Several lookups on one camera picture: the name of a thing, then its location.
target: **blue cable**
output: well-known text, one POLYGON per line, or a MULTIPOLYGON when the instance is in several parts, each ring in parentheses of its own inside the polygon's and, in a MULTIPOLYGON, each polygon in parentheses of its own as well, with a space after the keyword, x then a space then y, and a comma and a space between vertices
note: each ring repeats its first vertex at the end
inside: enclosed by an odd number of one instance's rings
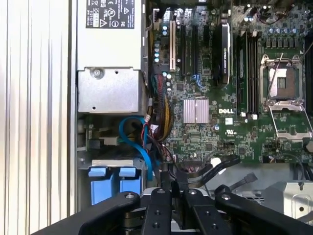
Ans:
MULTIPOLYGON (((139 117, 139 116, 130 116, 130 117, 127 117, 125 119, 123 119, 121 121, 121 123, 119 124, 119 134, 121 136, 121 138, 123 139, 123 141, 127 144, 129 144, 130 146, 134 147, 135 149, 137 149, 140 154, 142 155, 143 157, 143 160, 145 161, 146 165, 147 165, 147 170, 148 170, 148 173, 147 173, 147 180, 148 181, 152 181, 152 164, 151 164, 151 160, 150 160, 150 157, 149 155, 147 154, 147 152, 140 146, 138 145, 137 143, 135 142, 132 142, 128 139, 128 137, 125 135, 125 132, 124 132, 124 125, 125 125, 125 122, 128 121, 129 119, 137 119, 141 122, 141 124, 145 124, 145 121, 143 119, 143 117, 139 117)), ((148 134, 148 127, 145 126, 144 127, 144 133, 143 133, 143 143, 144 145, 146 145, 147 143, 147 134, 148 134)))
POLYGON ((201 75, 199 75, 199 74, 192 75, 191 79, 196 82, 197 86, 198 86, 200 89, 203 89, 203 88, 204 88, 204 87, 201 85, 201 75))

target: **chip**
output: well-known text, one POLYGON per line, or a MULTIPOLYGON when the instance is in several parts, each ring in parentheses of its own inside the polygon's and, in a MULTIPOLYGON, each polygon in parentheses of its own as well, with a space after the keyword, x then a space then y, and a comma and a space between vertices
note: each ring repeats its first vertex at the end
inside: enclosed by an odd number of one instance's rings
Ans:
POLYGON ((178 83, 178 84, 176 85, 176 90, 177 90, 177 91, 183 91, 183 90, 184 90, 184 84, 178 83))
POLYGON ((212 150, 212 149, 213 149, 213 144, 207 143, 207 144, 206 144, 206 150, 210 151, 210 150, 212 150))

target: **silver heatsink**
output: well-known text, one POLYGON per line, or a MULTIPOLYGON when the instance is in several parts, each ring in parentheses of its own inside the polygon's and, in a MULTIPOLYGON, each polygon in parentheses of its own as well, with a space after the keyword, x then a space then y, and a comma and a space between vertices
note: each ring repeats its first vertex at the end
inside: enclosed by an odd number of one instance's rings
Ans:
POLYGON ((209 100, 185 99, 183 102, 183 123, 209 123, 209 100))

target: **screw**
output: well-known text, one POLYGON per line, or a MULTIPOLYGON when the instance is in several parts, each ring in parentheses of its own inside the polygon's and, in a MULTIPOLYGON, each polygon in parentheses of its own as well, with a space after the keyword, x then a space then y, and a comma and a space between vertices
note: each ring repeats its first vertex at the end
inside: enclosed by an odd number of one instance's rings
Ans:
POLYGON ((165 191, 162 190, 162 189, 159 189, 159 190, 157 191, 157 193, 165 193, 165 191))
POLYGON ((194 195, 194 194, 197 193, 197 191, 195 191, 194 189, 191 189, 191 190, 189 190, 189 193, 192 194, 192 195, 194 195))
POLYGON ((96 70, 93 71, 93 74, 94 74, 95 77, 100 77, 101 71, 96 69, 96 70))
POLYGON ((229 199, 230 199, 230 196, 227 195, 227 194, 223 194, 223 195, 222 195, 222 199, 224 199, 224 200, 229 200, 229 199))
POLYGON ((126 196, 125 196, 127 199, 132 199, 132 198, 134 198, 134 195, 133 194, 127 194, 126 196))

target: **warning label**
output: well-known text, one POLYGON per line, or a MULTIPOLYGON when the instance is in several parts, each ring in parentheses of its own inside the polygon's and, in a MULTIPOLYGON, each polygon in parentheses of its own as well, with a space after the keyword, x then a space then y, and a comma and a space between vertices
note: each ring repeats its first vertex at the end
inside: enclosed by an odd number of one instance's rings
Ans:
POLYGON ((86 28, 134 28, 134 0, 87 0, 86 28))

